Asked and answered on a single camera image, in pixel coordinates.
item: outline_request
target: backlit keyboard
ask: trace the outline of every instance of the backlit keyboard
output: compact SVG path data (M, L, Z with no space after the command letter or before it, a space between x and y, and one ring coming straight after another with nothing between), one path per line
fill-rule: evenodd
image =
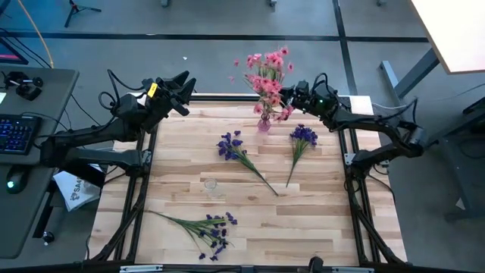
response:
M41 120L29 115L0 115L0 154L28 154Z

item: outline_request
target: gray table leg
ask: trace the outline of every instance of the gray table leg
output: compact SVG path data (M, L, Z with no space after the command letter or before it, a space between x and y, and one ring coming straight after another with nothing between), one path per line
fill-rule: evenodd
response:
M395 96L399 101L404 98L416 84L423 80L423 78L426 77L426 75L428 75L439 63L440 60L438 60L434 50L430 49L400 81L397 80L393 68L388 61L382 61L380 63L380 69L385 73L387 84L391 89L391 95Z

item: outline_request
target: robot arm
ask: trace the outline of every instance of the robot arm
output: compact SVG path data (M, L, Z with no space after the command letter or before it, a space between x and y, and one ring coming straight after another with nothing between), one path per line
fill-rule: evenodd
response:
M283 102L302 110L303 113L320 118L330 131L372 130L385 133L391 139L391 144L373 151L361 150L355 154L351 167L360 174L365 174L374 164L392 160L398 156L412 158L423 154L423 128L413 122L400 121L397 115L383 117L353 114L348 106L339 101L336 90L328 86L327 79L318 83L317 79L311 89L308 82L304 80L296 86L283 88L280 91Z

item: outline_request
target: wooden tabletop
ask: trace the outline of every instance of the wooden tabletop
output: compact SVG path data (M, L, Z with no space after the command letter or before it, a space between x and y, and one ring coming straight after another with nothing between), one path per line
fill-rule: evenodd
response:
M409 0L449 74L485 71L484 0Z
M372 112L369 97L350 98L354 112ZM185 231L147 212L152 210L189 220L231 212L239 222L229 227L228 240L234 246L219 255L217 264L307 265L314 255L322 257L325 265L358 264L337 134L300 111L288 121L274 122L269 134L258 133L259 116L252 113L253 107L248 102L191 102L190 115L171 113L160 123L137 263L213 264L209 259L199 261L199 251ZM289 133L297 124L313 128L318 145L303 155L285 188L292 162ZM221 134L235 130L242 131L240 139L250 159L280 197L240 163L218 156L215 144ZM375 132L358 130L357 136L361 149L380 146ZM135 143L115 143L115 148L134 149ZM387 176L373 175L388 183ZM217 180L213 193L204 188L207 178ZM122 177L102 191L89 242L93 255L120 224L127 183L128 177ZM368 193L376 229L405 260L391 193L372 180L368 180ZM363 238L370 258L366 232Z

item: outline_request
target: pink vase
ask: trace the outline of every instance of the pink vase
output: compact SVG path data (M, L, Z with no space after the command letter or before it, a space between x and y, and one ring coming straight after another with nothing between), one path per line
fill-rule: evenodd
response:
M258 121L258 129L260 132L268 132L271 128L270 115L261 115L261 119Z

